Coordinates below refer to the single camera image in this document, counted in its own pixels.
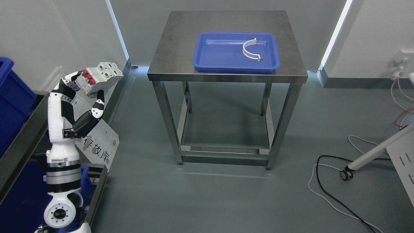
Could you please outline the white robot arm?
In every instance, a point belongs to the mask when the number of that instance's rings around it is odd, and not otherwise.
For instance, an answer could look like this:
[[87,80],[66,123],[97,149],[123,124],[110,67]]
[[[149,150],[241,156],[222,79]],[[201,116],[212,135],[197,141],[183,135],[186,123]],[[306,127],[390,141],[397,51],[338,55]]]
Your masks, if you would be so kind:
[[43,213],[43,224],[36,233],[90,233],[89,223],[80,223],[84,216],[85,196],[82,184],[86,169],[76,160],[47,161],[46,154],[37,155],[46,174],[43,180],[51,197]]

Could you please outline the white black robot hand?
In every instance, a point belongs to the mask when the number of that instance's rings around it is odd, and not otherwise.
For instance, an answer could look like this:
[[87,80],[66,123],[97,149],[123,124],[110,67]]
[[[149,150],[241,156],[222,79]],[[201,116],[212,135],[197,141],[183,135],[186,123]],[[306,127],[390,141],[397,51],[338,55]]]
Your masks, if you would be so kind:
[[104,91],[99,90],[90,110],[74,119],[72,102],[81,89],[81,81],[95,84],[91,72],[86,68],[60,79],[48,98],[48,131],[52,149],[46,153],[49,167],[74,165],[79,162],[75,139],[87,136],[101,120],[104,107]]

